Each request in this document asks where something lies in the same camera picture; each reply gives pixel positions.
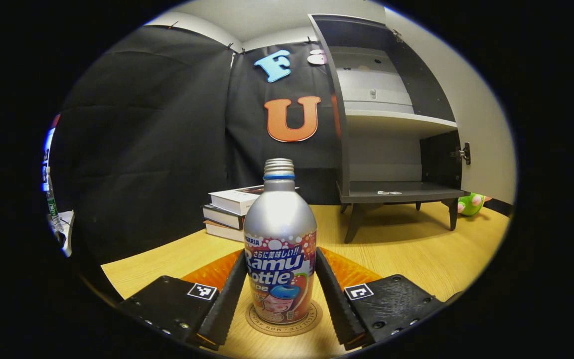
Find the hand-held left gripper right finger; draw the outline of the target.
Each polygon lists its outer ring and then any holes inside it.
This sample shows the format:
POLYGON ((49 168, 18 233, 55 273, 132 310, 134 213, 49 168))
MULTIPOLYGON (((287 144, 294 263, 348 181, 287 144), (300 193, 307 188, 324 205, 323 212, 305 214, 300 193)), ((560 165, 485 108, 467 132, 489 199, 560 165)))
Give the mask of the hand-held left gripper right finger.
POLYGON ((323 247, 316 250, 316 274, 347 350, 400 336, 446 305, 401 274, 383 277, 323 247))

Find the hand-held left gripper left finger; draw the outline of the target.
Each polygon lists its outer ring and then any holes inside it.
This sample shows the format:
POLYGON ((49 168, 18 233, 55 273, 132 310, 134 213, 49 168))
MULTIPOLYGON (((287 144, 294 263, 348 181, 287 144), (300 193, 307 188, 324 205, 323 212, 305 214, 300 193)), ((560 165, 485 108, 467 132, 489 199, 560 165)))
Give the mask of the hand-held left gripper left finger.
POLYGON ((217 350, 225 344, 248 271, 237 250, 181 279, 162 275, 119 309, 171 340, 217 350))

